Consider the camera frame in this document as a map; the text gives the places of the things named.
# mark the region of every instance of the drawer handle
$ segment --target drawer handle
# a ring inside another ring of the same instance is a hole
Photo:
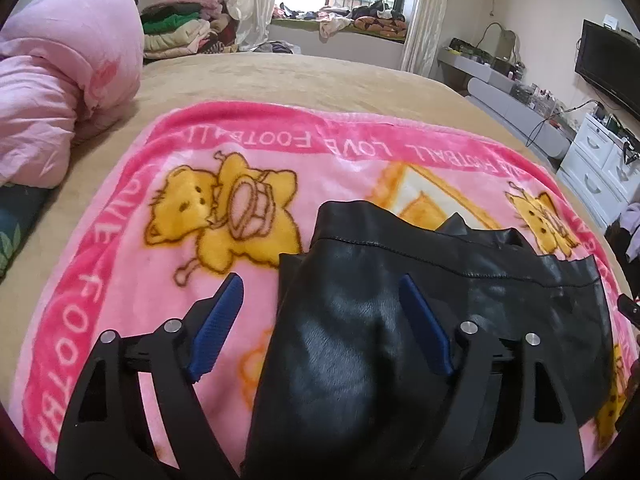
[[[618,178],[620,180],[620,182],[628,182],[629,181],[629,177],[626,176],[626,173],[624,171],[622,171],[620,168],[616,167],[616,170],[618,170]]]
[[[591,147],[592,150],[599,150],[600,147],[591,141],[591,137],[587,136],[587,144]]]
[[[596,186],[595,188],[592,188],[591,186],[589,186],[589,177],[588,175],[584,176],[584,185],[587,187],[587,189],[589,191],[591,191],[594,195],[598,194],[600,192],[600,188],[598,186]]]

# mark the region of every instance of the black flat screen tv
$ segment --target black flat screen tv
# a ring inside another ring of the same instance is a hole
[[[640,120],[640,46],[637,41],[585,21],[575,71]]]

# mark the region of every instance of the white drawer cabinet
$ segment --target white drawer cabinet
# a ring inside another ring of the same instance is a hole
[[[640,161],[626,165],[622,145],[619,137],[587,115],[558,171],[602,230],[640,189]]]

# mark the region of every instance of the window sill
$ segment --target window sill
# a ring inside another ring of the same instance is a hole
[[[271,25],[277,25],[278,27],[287,28],[300,28],[302,30],[318,30],[320,31],[320,22],[318,20],[288,20],[285,18],[272,18]],[[393,41],[394,43],[404,43],[406,38],[388,38],[386,36],[380,36],[376,32],[368,32],[361,30],[353,25],[348,25],[341,30],[338,30],[337,34],[342,32],[354,32],[355,34],[363,34],[364,36],[373,36],[374,38],[380,38],[380,40]]]

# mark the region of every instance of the green blanket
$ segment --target green blanket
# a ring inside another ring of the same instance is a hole
[[[164,34],[165,32],[173,32],[176,28],[181,27],[185,23],[190,22],[191,20],[197,20],[198,16],[199,14],[197,12],[187,14],[186,16],[172,14],[161,22],[143,23],[142,30],[145,31],[145,34]]]

